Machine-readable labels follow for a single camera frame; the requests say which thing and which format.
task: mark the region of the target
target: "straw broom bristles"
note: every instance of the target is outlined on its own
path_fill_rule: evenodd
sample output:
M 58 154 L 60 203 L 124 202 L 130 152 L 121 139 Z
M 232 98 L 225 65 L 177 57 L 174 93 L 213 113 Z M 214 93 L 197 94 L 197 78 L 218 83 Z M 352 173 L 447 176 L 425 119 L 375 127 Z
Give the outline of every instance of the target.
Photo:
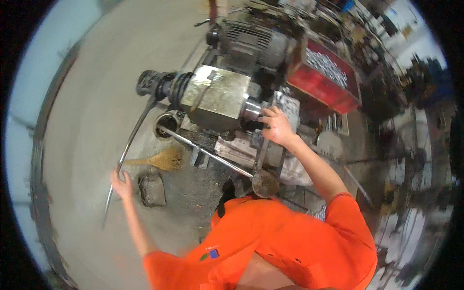
M 124 164 L 132 166 L 151 165 L 163 171 L 174 172 L 182 168 L 182 152 L 177 148 L 170 147 L 148 158 L 126 160 Z

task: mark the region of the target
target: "metal shavings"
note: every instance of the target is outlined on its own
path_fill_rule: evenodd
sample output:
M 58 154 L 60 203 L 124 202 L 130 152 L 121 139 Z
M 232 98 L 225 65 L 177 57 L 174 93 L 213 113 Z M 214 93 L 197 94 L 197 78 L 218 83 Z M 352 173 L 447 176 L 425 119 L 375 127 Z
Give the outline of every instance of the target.
M 330 78 L 334 83 L 340 87 L 346 89 L 348 87 L 348 79 L 345 72 L 337 67 L 337 64 L 330 60 L 327 54 L 320 52 L 314 52 L 309 48 L 306 48 L 306 63 L 318 70 L 320 73 Z

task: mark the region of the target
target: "red box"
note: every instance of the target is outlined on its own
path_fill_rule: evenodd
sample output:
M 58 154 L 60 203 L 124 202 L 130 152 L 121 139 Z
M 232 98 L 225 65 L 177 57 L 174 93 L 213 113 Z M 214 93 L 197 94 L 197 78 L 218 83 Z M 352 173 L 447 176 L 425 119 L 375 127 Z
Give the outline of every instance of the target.
M 306 94 L 306 98 L 314 98 L 321 102 L 327 106 L 330 111 L 344 114 L 358 108 L 361 105 L 361 96 L 354 69 L 328 48 L 314 40 L 307 40 L 307 48 L 314 52 L 326 54 L 342 72 L 346 73 L 347 88 L 341 88 L 330 78 L 316 69 L 311 68 L 306 62 L 306 47 L 303 45 L 301 46 L 301 53 L 296 53 L 294 55 L 293 64 L 290 67 L 287 77 L 287 83 Z M 311 107 L 311 103 L 314 103 L 312 100 L 300 99 L 300 101 L 302 102 L 303 109 L 311 110 L 309 107 Z

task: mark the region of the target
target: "man's right hand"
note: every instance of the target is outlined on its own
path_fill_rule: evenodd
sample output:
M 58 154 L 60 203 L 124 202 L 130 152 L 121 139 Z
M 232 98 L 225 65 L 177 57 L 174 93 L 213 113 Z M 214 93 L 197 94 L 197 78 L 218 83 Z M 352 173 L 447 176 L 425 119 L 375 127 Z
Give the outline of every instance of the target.
M 122 171 L 122 174 L 126 179 L 124 181 L 119 178 L 117 168 L 113 169 L 110 176 L 111 184 L 123 201 L 130 201 L 134 193 L 132 179 L 127 171 Z
M 262 113 L 266 116 L 260 117 L 258 121 L 269 126 L 269 129 L 263 129 L 263 137 L 287 148 L 296 137 L 287 116 L 277 107 L 264 108 Z

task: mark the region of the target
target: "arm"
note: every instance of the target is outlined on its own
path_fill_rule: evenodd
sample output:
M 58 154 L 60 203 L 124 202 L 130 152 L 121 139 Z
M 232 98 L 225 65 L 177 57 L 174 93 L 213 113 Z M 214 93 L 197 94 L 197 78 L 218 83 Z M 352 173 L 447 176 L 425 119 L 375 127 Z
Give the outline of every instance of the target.
M 140 256 L 144 257 L 150 252 L 158 251 L 158 247 L 156 246 L 155 241 L 148 234 L 145 225 L 140 221 L 140 217 L 135 209 L 132 179 L 127 171 L 123 171 L 122 174 L 126 179 L 125 181 L 122 181 L 119 178 L 117 169 L 114 169 L 111 172 L 111 184 L 122 199 L 132 240 L 134 241 Z
M 284 146 L 298 158 L 327 204 L 338 193 L 348 192 L 335 170 L 314 153 L 301 140 L 300 136 L 292 132 L 290 123 L 282 110 L 271 107 L 270 109 L 263 109 L 263 113 L 266 116 L 261 117 L 259 120 L 270 127 L 269 129 L 263 129 L 264 138 Z

